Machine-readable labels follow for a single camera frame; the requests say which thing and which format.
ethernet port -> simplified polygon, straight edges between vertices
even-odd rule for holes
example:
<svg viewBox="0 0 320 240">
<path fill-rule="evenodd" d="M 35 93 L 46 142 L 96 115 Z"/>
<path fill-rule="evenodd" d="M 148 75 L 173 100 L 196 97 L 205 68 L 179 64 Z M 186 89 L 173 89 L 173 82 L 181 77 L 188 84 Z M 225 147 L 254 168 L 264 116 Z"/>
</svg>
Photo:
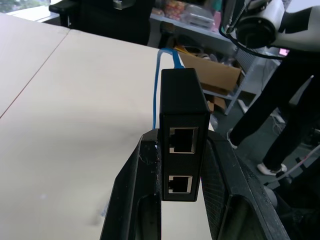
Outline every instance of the ethernet port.
<svg viewBox="0 0 320 240">
<path fill-rule="evenodd" d="M 169 194 L 191 193 L 192 176 L 169 176 Z"/>
<path fill-rule="evenodd" d="M 170 127 L 169 153 L 195 154 L 197 137 L 197 127 Z"/>
</svg>

black chair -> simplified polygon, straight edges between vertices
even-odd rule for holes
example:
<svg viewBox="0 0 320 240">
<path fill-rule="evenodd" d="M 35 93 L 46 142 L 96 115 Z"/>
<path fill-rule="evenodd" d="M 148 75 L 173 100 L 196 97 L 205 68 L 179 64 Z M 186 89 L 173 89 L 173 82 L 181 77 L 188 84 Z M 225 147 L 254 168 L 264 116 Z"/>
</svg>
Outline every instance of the black chair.
<svg viewBox="0 0 320 240">
<path fill-rule="evenodd" d="M 49 10 L 60 14 L 61 26 L 147 45 L 150 35 L 149 17 L 155 0 L 135 0 L 133 6 L 122 10 L 115 9 L 114 2 L 117 1 L 62 0 L 50 5 Z"/>
</svg>

black pants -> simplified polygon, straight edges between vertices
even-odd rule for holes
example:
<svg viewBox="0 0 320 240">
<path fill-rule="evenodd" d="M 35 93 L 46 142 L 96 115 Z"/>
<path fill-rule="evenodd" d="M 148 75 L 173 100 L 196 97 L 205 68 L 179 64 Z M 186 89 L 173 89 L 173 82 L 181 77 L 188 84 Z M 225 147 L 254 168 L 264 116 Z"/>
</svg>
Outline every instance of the black pants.
<svg viewBox="0 0 320 240">
<path fill-rule="evenodd" d="M 290 52 L 288 57 L 299 58 L 305 56 Z M 319 61 L 283 60 L 260 97 L 233 128 L 230 133 L 231 142 L 238 146 L 246 137 L 257 131 L 275 108 L 287 103 L 309 77 L 314 75 L 309 86 L 304 90 L 286 127 L 263 159 L 263 163 L 268 169 L 279 170 L 285 158 L 296 149 L 312 125 L 320 119 Z"/>
</svg>

white sneaker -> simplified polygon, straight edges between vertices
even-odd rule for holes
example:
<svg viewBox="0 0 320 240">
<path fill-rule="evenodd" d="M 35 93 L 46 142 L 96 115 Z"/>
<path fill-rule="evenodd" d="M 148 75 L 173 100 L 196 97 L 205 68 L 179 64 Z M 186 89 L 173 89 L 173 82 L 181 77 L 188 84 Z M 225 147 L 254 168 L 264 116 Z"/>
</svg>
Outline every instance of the white sneaker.
<svg viewBox="0 0 320 240">
<path fill-rule="evenodd" d="M 232 142 L 230 141 L 230 133 L 232 132 L 233 128 L 229 129 L 229 131 L 226 132 L 226 139 L 228 140 L 228 142 L 230 143 L 231 147 L 233 149 L 237 149 L 238 146 L 233 145 Z"/>
<path fill-rule="evenodd" d="M 284 165 L 284 164 L 281 164 L 281 169 L 278 170 L 278 171 L 273 171 L 273 170 L 268 169 L 268 168 L 265 166 L 264 163 L 260 163 L 260 164 L 258 164 L 256 167 L 259 169 L 259 171 L 260 171 L 262 174 L 264 174 L 264 175 L 269 175 L 269 176 L 275 176 L 277 173 L 279 173 L 279 172 L 281 172 L 281 171 L 284 172 L 284 173 L 287 171 L 287 167 L 286 167 L 286 165 Z"/>
</svg>

floor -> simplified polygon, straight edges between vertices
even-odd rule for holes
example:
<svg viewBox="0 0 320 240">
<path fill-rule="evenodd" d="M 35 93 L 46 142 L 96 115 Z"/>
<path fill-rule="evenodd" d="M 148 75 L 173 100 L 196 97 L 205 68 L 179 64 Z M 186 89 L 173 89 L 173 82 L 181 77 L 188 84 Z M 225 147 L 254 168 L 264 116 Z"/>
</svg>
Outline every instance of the floor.
<svg viewBox="0 0 320 240">
<path fill-rule="evenodd" d="M 243 111 L 239 107 L 238 103 L 234 104 L 228 116 L 224 115 L 222 111 L 215 110 L 214 116 L 218 120 L 218 127 L 215 129 L 216 132 L 226 135 L 226 132 L 233 128 L 239 119 L 243 116 Z M 272 145 L 274 140 L 277 138 L 277 135 L 273 132 L 273 119 L 269 117 L 260 129 L 255 132 L 253 135 L 247 137 L 239 147 L 234 150 L 235 154 L 245 162 L 248 167 L 255 173 L 255 175 L 260 179 L 261 183 L 271 181 L 275 177 L 262 175 L 258 169 L 257 164 L 261 163 L 265 154 L 267 153 L 269 147 Z M 296 158 L 304 157 L 310 152 L 311 149 L 306 146 L 299 146 L 291 155 L 289 155 L 285 160 L 284 164 L 288 169 L 291 169 L 296 162 Z M 315 154 L 312 160 L 315 160 L 319 156 Z M 292 176 L 295 177 L 300 174 L 302 170 L 299 168 L 292 173 Z M 275 188 L 278 186 L 278 183 L 275 182 L 270 184 L 270 188 Z"/>
</svg>

